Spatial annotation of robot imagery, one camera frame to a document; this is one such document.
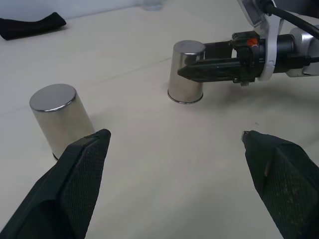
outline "white wall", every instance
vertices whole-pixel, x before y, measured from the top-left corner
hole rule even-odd
[[[0,0],[0,18],[36,21],[54,11],[72,18],[136,5],[137,0]]]

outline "white table surface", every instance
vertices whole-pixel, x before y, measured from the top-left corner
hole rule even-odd
[[[318,164],[318,77],[206,84],[204,98],[187,106],[166,94],[176,42],[228,40],[251,29],[235,0],[172,0],[158,12],[128,8],[69,20],[50,34],[0,39],[0,228],[55,163],[28,101],[66,83],[95,129],[112,133],[86,238],[281,239],[240,136],[254,129],[282,137]]]

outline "black cable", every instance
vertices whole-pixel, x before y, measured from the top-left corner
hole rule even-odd
[[[275,7],[272,4],[272,2],[269,3],[267,1],[267,3],[265,3],[261,8],[264,11],[264,13],[276,15],[276,16],[292,23],[293,25],[299,27],[300,29],[304,30],[305,32],[309,33],[310,35],[312,35],[316,39],[319,39],[319,29],[318,28],[316,28],[315,26],[311,25],[310,23],[302,20],[301,18],[299,18],[299,17],[297,17],[297,16],[295,16],[287,11],[284,11],[284,10],[281,10],[281,9]]]

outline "orange component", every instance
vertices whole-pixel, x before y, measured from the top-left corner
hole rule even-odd
[[[247,40],[247,45],[250,47],[254,47],[258,45],[258,39],[257,38],[250,38]]]

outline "silver cylinder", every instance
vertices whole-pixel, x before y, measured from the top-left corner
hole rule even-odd
[[[203,97],[203,83],[188,80],[177,74],[185,65],[203,59],[205,45],[198,41],[185,40],[174,45],[170,68],[168,96],[175,102],[192,104]]]
[[[95,132],[72,86],[44,87],[31,97],[30,107],[56,159],[69,144]]]

